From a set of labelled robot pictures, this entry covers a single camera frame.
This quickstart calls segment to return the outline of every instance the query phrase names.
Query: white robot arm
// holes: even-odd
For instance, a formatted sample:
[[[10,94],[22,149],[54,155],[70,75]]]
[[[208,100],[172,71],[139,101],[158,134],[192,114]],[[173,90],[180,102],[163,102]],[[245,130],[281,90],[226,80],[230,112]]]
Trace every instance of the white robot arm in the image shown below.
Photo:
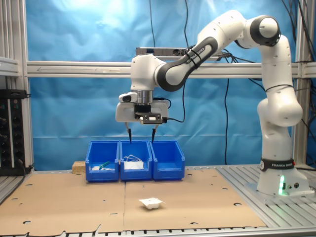
[[[154,88],[179,90],[193,70],[233,41],[245,49],[259,48],[262,56],[262,81],[267,98],[258,105],[263,135],[258,190],[272,196],[314,194],[306,177],[294,167],[291,156],[287,127],[297,124],[303,111],[293,89],[288,39],[281,35],[277,21],[271,16],[246,20],[238,11],[228,11],[209,23],[199,33],[197,44],[178,61],[165,63],[152,54],[134,57],[131,92],[119,97],[116,120],[125,122],[130,139],[128,122],[155,124],[156,128],[167,122],[167,104],[153,101]]]

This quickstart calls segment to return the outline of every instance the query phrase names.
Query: blue backdrop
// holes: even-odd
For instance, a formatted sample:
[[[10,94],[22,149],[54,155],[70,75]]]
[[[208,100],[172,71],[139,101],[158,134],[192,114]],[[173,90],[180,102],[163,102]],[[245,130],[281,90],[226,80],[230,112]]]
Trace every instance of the blue backdrop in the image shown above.
[[[27,0],[29,60],[130,62],[136,47],[152,47],[149,0]],[[245,18],[272,15],[295,45],[289,17],[281,1],[188,0],[189,44],[218,15],[239,10]],[[156,47],[186,47],[184,0],[152,0]],[[260,62],[258,49],[227,47],[235,56]],[[224,164],[226,79],[189,79],[184,123],[158,128],[158,140],[179,141],[186,165]],[[130,91],[130,79],[31,78],[35,168],[70,169],[84,160],[91,140],[127,140],[123,123],[115,121],[118,96]],[[182,119],[182,90],[155,89],[172,100],[170,116]],[[266,97],[247,79],[232,79],[228,164],[259,163],[261,131],[258,103]],[[150,139],[151,127],[131,125],[134,139]]]

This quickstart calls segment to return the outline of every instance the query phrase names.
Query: blue bin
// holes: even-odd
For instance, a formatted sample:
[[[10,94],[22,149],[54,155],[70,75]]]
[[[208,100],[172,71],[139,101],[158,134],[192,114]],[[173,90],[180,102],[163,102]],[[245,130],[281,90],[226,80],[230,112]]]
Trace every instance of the blue bin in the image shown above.
[[[184,177],[185,158],[177,141],[150,142],[155,180],[181,180]]]
[[[105,168],[113,170],[92,170],[109,161]],[[119,180],[119,141],[91,141],[85,159],[85,178],[89,182]]]
[[[144,162],[144,169],[124,169],[124,161],[129,155],[138,157]],[[121,141],[120,142],[120,179],[121,180],[150,180],[153,175],[153,158],[149,141]]]

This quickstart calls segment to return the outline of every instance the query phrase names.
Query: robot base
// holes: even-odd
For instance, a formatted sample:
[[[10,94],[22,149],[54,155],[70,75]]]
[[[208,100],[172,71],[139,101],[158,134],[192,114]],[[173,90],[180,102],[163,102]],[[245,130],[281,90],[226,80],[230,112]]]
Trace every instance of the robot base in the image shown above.
[[[261,172],[258,186],[248,184],[246,188],[263,204],[271,204],[291,198],[314,198],[305,175],[296,168],[289,170],[268,169]]]

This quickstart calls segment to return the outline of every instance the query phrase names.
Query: metal grating floor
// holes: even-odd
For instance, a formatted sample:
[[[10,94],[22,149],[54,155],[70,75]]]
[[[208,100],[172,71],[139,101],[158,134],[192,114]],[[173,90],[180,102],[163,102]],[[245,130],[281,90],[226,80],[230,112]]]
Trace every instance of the metal grating floor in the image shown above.
[[[316,236],[316,198],[295,198],[288,201],[275,201],[269,205],[262,204],[245,186],[257,183],[260,169],[258,165],[232,166],[198,166],[186,169],[216,169],[235,188],[239,195],[249,204],[257,215],[266,223],[261,228],[230,229],[188,229],[156,231],[124,231],[120,233],[62,233],[60,237],[150,237],[150,236]],[[67,171],[49,171],[35,173],[65,173]],[[316,172],[301,171],[316,184]],[[0,177],[0,201],[21,180],[21,177]]]

